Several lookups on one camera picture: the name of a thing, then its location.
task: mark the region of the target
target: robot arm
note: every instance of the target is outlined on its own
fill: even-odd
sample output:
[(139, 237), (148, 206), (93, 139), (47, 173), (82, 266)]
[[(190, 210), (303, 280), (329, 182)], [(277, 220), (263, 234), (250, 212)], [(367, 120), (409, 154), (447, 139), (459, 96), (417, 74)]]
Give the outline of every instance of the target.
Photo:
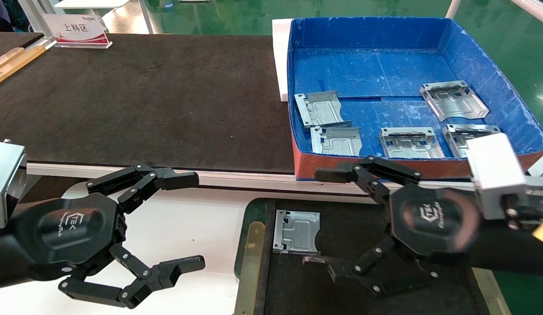
[[(19, 168), (1, 177), (5, 181), (1, 184), (0, 223), (3, 219), (7, 223), (0, 228), (0, 287), (69, 276), (59, 289), (73, 299), (134, 308), (153, 291), (174, 287), (182, 273), (205, 267), (203, 257), (197, 255), (149, 268), (122, 246), (127, 230), (125, 214), (135, 211), (159, 189), (197, 187), (196, 173), (176, 174), (171, 168), (140, 164), (87, 182), (86, 197), (14, 207), (13, 200), (18, 198), (9, 193), (13, 191), (9, 187)], [(123, 190), (117, 202), (107, 197)], [(85, 282), (114, 259), (135, 275), (133, 283), (121, 289)]]
[[(425, 262), (543, 275), (543, 178), (523, 174), (504, 134), (468, 142), (473, 191), (421, 187), (416, 170), (373, 156), (317, 169), (318, 181), (357, 184), (385, 208), (389, 223), (383, 241), (356, 261), (307, 256), (303, 263), (325, 263), (333, 281), (359, 281), (373, 296), (438, 278)], [(402, 187), (390, 194), (378, 178)], [(372, 267), (391, 252), (416, 265), (417, 275), (371, 277)]]

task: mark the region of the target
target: aluminum bracket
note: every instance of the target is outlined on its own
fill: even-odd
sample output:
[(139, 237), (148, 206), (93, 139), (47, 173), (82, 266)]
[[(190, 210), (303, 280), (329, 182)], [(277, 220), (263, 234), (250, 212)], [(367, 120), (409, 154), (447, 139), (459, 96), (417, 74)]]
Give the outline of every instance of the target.
[(440, 159), (445, 154), (437, 141), (433, 128), (382, 128), (380, 142), (387, 158)]
[(318, 154), (359, 156), (363, 144), (361, 128), (312, 127), (312, 152)]
[(315, 238), (320, 230), (320, 213), (277, 210), (273, 253), (319, 255)]
[(337, 91), (295, 94), (295, 100), (305, 128), (351, 127), (351, 120), (341, 118)]
[(499, 126), (485, 124), (447, 124), (443, 127), (443, 135), (455, 158), (466, 157), (467, 140), (499, 132)]
[(440, 122), (450, 117), (484, 118), (489, 113), (487, 106), (462, 80), (423, 84), (419, 93)]

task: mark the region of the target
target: sign holder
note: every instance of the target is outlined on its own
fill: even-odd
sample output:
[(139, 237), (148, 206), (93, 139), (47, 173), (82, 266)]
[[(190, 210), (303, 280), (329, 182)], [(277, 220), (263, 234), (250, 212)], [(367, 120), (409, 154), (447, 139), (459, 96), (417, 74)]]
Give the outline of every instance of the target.
[(89, 14), (42, 14), (61, 48), (106, 49), (108, 40), (98, 16)]

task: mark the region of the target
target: black rubber pad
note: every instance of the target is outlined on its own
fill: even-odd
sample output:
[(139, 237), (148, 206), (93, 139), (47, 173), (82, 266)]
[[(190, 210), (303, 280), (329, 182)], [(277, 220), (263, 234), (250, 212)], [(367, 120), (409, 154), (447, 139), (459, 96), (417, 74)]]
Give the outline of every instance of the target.
[(0, 84), (0, 140), (30, 161), (293, 173), (271, 36), (109, 34)]
[[(376, 205), (281, 199), (270, 202), (276, 202), (277, 211), (320, 213), (315, 243), (323, 256), (354, 261), (385, 236), (385, 212)], [(431, 286), (373, 299), (356, 281), (333, 283), (326, 265), (303, 267), (301, 255), (271, 254), (269, 266), (265, 315), (489, 315), (471, 269), (431, 265), (429, 270), (439, 274)], [(378, 279), (416, 274), (414, 266), (394, 254), (371, 271)]]

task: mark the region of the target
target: bolt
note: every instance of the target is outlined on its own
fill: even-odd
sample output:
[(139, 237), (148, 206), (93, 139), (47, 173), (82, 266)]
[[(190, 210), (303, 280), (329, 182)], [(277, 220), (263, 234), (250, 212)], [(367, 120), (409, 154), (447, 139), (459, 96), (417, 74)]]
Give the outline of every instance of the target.
[(518, 215), (518, 211), (516, 211), (515, 209), (507, 209), (507, 215), (509, 215), (510, 217), (515, 217)]
[(516, 231), (516, 230), (518, 230), (518, 224), (517, 224), (516, 222), (514, 222), (514, 221), (511, 221), (511, 222), (509, 222), (509, 228), (510, 228), (511, 230), (515, 230), (515, 231)]

